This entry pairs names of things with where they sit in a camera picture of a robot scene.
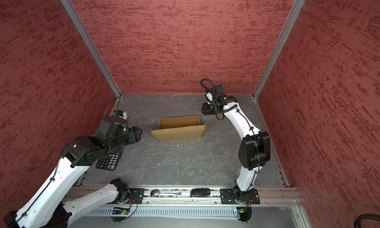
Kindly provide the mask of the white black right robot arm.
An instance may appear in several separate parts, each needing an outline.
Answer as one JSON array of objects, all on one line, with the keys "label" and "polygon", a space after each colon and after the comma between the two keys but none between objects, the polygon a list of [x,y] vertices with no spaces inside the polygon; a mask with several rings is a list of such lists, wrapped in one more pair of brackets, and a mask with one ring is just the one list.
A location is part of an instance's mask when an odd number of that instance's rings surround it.
[{"label": "white black right robot arm", "polygon": [[260,131],[241,110],[237,102],[221,105],[205,102],[201,113],[227,117],[238,132],[241,143],[238,158],[241,170],[234,186],[235,199],[242,200],[253,193],[254,183],[261,169],[271,158],[270,136]]}]

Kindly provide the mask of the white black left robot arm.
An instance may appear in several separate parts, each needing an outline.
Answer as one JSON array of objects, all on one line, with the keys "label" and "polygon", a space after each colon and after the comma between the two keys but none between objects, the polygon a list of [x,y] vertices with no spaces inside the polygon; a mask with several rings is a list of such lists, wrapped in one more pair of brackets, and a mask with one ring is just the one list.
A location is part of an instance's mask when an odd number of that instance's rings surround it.
[{"label": "white black left robot arm", "polygon": [[113,179],[103,188],[64,203],[62,200],[98,159],[123,146],[141,140],[142,130],[132,127],[104,147],[100,137],[80,136],[63,151],[56,168],[33,197],[19,210],[4,217],[8,228],[67,228],[88,212],[111,202],[130,202],[129,187],[121,179]]}]

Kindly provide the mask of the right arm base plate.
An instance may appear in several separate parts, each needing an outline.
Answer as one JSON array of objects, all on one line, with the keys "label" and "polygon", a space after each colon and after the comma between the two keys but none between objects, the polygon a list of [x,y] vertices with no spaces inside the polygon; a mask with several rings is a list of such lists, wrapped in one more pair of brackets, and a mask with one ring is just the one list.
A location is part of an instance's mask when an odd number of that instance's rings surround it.
[{"label": "right arm base plate", "polygon": [[257,189],[253,188],[249,191],[240,191],[239,188],[222,188],[220,189],[222,204],[245,204],[249,202],[252,205],[260,204],[260,198]]}]

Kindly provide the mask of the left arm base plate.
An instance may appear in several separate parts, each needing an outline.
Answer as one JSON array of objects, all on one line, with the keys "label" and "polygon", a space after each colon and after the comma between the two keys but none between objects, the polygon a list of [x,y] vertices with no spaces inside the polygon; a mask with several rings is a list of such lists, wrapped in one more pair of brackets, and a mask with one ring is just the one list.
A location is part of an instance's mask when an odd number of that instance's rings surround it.
[{"label": "left arm base plate", "polygon": [[144,192],[145,190],[143,188],[125,188],[119,192],[115,202],[118,204],[130,204],[132,202],[141,204]]}]

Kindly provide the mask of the brown cardboard box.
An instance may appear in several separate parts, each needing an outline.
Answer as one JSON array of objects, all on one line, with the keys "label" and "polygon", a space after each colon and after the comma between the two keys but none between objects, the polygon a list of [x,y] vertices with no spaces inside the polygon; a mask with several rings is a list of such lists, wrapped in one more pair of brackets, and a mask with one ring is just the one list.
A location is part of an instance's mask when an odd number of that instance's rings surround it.
[{"label": "brown cardboard box", "polygon": [[158,129],[151,134],[160,142],[176,142],[202,138],[208,125],[201,124],[199,115],[160,118]]}]

